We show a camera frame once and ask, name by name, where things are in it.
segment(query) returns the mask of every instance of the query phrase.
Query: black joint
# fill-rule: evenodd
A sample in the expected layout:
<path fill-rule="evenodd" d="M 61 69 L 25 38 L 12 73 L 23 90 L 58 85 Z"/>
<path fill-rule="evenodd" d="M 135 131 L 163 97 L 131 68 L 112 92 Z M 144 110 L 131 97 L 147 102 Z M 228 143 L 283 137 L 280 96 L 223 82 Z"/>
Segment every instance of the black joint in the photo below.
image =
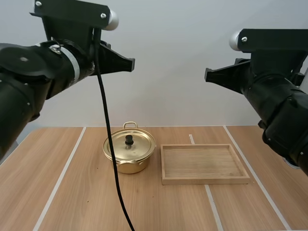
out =
<path fill-rule="evenodd" d="M 259 121 L 258 126 L 259 126 L 259 128 L 261 128 L 263 130 L 266 129 L 266 124 L 262 120 Z"/>
<path fill-rule="evenodd" d="M 127 135 L 125 137 L 125 144 L 128 145 L 128 146 L 132 146 L 134 141 L 133 141 L 133 136 L 132 135 Z"/>

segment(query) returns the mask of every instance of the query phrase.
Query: white stripe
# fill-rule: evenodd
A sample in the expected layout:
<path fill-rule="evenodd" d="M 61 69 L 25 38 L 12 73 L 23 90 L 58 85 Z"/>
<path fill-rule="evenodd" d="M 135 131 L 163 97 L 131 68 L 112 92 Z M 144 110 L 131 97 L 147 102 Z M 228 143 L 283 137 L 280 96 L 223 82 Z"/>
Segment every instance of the white stripe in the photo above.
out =
<path fill-rule="evenodd" d="M 189 134 L 189 138 L 191 139 L 191 143 L 195 144 L 192 136 L 193 136 L 192 134 Z M 215 221 L 216 221 L 217 229 L 218 229 L 218 231 L 223 231 L 222 224 L 221 224 L 221 221 L 220 221 L 220 218 L 219 218 L 219 215 L 218 215 L 218 211 L 217 211 L 217 208 L 216 208 L 210 187 L 208 185 L 205 185 L 205 190 L 206 190 L 208 200 L 211 204 L 211 208 L 212 208 L 212 212 L 213 212 L 213 215 L 214 215 L 214 218 L 215 218 Z"/>
<path fill-rule="evenodd" d="M 75 58 L 75 56 L 68 49 L 66 49 L 65 47 L 61 47 L 61 51 L 71 61 L 71 64 L 72 64 L 73 69 L 74 69 L 74 73 L 75 73 L 74 81 L 72 81 L 70 83 L 70 86 L 72 86 L 72 85 L 74 85 L 75 83 L 78 82 L 78 79 L 79 79 L 79 76 L 80 76 L 79 63 L 78 63 L 77 59 Z"/>
<path fill-rule="evenodd" d="M 69 164 L 71 163 L 71 161 L 72 161 L 72 159 L 74 157 L 74 154 L 75 154 L 75 152 L 76 152 L 76 150 L 77 150 L 77 148 L 79 146 L 79 143 L 80 143 L 80 141 L 81 141 L 81 139 L 83 137 L 83 134 L 85 133 L 86 128 L 87 127 L 83 128 L 83 130 L 82 130 L 82 132 L 81 132 L 81 134 L 80 134 L 80 136 L 79 136 L 79 138 L 78 138 L 78 140 L 77 140 L 77 142 L 76 142 L 76 144 L 75 144 L 75 146 L 74 146 L 74 148 L 73 148 L 73 150 L 72 150 L 72 152 L 71 152 L 71 154 L 70 154 L 70 156 L 69 156 L 69 158 L 68 158 L 68 160 L 67 160 L 67 162 L 66 162 L 66 164 L 65 164 L 65 166 L 64 166 L 64 168 L 63 168 L 63 170 L 62 170 L 62 172 L 60 174 L 60 176 L 59 176 L 59 178 L 58 178 L 58 181 L 57 181 L 57 183 L 55 184 L 55 186 L 53 188 L 52 193 L 50 194 L 49 199 L 48 199 L 48 201 L 47 201 L 47 203 L 46 203 L 46 205 L 45 205 L 45 207 L 44 207 L 40 217 L 38 218 L 38 221 L 37 221 L 35 227 L 33 228 L 34 231 L 39 230 L 39 227 L 40 227 L 42 221 L 44 220 L 44 217 L 45 217 L 45 215 L 46 215 L 46 213 L 47 213 L 47 211 L 49 209 L 49 206 L 52 203 L 52 200 L 53 200 L 54 196 L 56 195 L 56 193 L 58 191 L 58 188 L 59 188 L 59 186 L 60 186 L 60 184 L 61 184 L 61 182 L 62 182 L 62 180 L 64 178 L 64 175 L 65 175 L 65 173 L 66 173 L 66 171 L 68 169 Z"/>
<path fill-rule="evenodd" d="M 193 136 L 192 134 L 189 134 L 189 139 L 191 139 L 191 143 L 194 144 L 194 140 L 192 136 Z"/>
<path fill-rule="evenodd" d="M 248 169 L 250 170 L 251 174 L 254 176 L 254 178 L 256 179 L 256 182 L 258 183 L 259 187 L 261 188 L 261 190 L 263 191 L 265 197 L 267 198 L 267 200 L 269 201 L 270 205 L 273 207 L 274 211 L 276 212 L 277 216 L 279 217 L 280 221 L 282 222 L 283 226 L 286 228 L 286 230 L 292 230 L 291 227 L 289 226 L 288 222 L 284 219 L 283 215 L 281 214 L 281 212 L 279 211 L 278 207 L 275 205 L 275 203 L 273 202 L 272 198 L 270 197 L 268 191 L 265 189 L 265 187 L 263 186 L 262 182 L 260 181 L 259 177 L 256 175 L 255 171 L 252 169 L 251 165 L 249 164 L 248 160 L 246 159 L 246 157 L 244 156 L 243 152 L 241 151 L 240 147 L 237 145 L 236 141 L 234 140 L 234 138 L 232 137 L 231 133 L 229 132 L 229 130 L 227 129 L 226 126 L 223 126 L 224 129 L 226 130 L 226 133 L 228 134 L 229 138 L 232 140 L 234 146 L 236 147 L 237 151 L 239 152 L 239 154 L 241 155 L 242 159 L 244 160 L 245 164 L 247 165 Z"/>

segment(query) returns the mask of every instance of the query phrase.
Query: pot lid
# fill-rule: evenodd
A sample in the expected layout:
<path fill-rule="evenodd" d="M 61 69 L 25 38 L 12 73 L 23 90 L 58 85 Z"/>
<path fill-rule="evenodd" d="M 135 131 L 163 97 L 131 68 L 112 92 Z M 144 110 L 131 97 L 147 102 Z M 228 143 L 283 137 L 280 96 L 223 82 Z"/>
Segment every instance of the pot lid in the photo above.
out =
<path fill-rule="evenodd" d="M 134 124 L 136 127 L 126 128 L 127 124 Z M 153 136 L 139 129 L 135 122 L 125 123 L 122 130 L 114 132 L 111 136 L 117 161 L 143 160 L 153 153 L 156 146 Z M 112 160 L 108 138 L 104 142 L 103 151 Z"/>

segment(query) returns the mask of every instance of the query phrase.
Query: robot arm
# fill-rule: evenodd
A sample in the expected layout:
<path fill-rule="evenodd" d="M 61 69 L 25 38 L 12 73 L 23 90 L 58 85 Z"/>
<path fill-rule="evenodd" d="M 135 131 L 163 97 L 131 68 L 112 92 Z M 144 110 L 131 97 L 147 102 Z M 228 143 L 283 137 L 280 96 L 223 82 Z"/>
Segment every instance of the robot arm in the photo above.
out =
<path fill-rule="evenodd" d="M 31 47 L 0 44 L 0 159 L 29 121 L 39 117 L 45 100 L 96 75 L 94 29 L 113 30 L 116 14 L 107 6 L 77 0 L 35 1 L 46 42 Z M 134 59 L 99 47 L 100 74 L 133 71 Z"/>
<path fill-rule="evenodd" d="M 206 82 L 243 94 L 261 117 L 262 139 L 308 175 L 308 95 L 298 87 L 308 30 L 243 29 L 230 46 L 251 53 L 235 65 L 206 69 Z"/>

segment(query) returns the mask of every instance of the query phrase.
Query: metal band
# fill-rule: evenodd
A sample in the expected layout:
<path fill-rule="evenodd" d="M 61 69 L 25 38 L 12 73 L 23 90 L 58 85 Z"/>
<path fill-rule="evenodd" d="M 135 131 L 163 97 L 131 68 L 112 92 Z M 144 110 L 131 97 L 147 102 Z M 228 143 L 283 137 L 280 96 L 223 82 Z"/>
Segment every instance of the metal band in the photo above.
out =
<path fill-rule="evenodd" d="M 68 59 L 71 61 L 71 64 L 73 65 L 73 68 L 74 68 L 74 72 L 75 72 L 74 81 L 70 83 L 70 86 L 72 86 L 78 82 L 78 79 L 80 76 L 80 67 L 79 67 L 77 59 L 68 49 L 66 49 L 65 47 L 61 47 L 61 52 L 68 57 Z"/>

